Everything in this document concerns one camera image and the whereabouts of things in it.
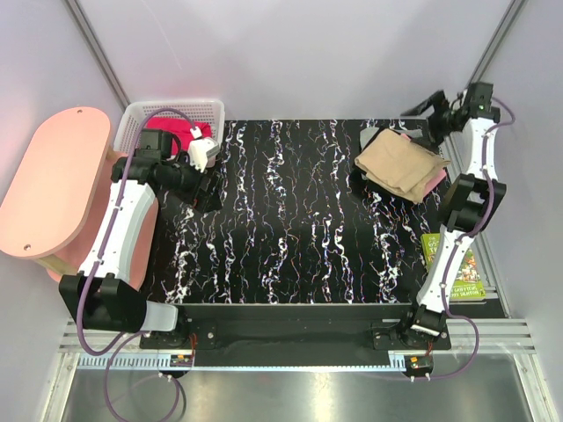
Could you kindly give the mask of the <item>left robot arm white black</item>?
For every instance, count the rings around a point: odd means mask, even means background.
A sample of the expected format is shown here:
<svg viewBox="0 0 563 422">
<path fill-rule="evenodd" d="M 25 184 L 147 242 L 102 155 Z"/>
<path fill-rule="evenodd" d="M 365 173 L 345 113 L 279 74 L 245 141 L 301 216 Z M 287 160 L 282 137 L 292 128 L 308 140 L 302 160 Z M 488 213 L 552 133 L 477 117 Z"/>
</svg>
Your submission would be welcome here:
<svg viewBox="0 0 563 422">
<path fill-rule="evenodd" d="M 204 213 L 220 179 L 209 172 L 221 143 L 192 129 L 186 149 L 171 132 L 144 129 L 135 150 L 112 168 L 107 208 L 91 251 L 75 275 L 64 275 L 59 293 L 76 324 L 88 330 L 159 331 L 172 348 L 182 347 L 190 327 L 173 305 L 143 298 L 133 285 L 134 250 L 146 217 L 157 206 L 157 189 L 176 193 Z"/>
</svg>

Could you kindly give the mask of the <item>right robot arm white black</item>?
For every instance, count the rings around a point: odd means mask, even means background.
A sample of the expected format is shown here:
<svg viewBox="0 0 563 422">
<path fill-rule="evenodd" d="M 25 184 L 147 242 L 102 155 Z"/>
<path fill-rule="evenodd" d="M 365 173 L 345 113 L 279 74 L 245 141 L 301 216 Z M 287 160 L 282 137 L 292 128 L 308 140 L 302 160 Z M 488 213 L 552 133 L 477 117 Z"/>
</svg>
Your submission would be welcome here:
<svg viewBox="0 0 563 422">
<path fill-rule="evenodd" d="M 397 338 L 408 348 L 425 348 L 446 332 L 451 290 L 465 253 L 507 191 L 494 166 L 494 138 L 504 124 L 500 108 L 492 105 L 493 92 L 492 84 L 474 82 L 453 101 L 436 91 L 402 113 L 413 117 L 433 109 L 427 117 L 429 138 L 422 143 L 428 149 L 437 149 L 453 133 L 461 134 L 469 145 L 467 168 L 452 183 L 439 208 L 440 243 L 427 279 L 396 327 Z"/>
</svg>

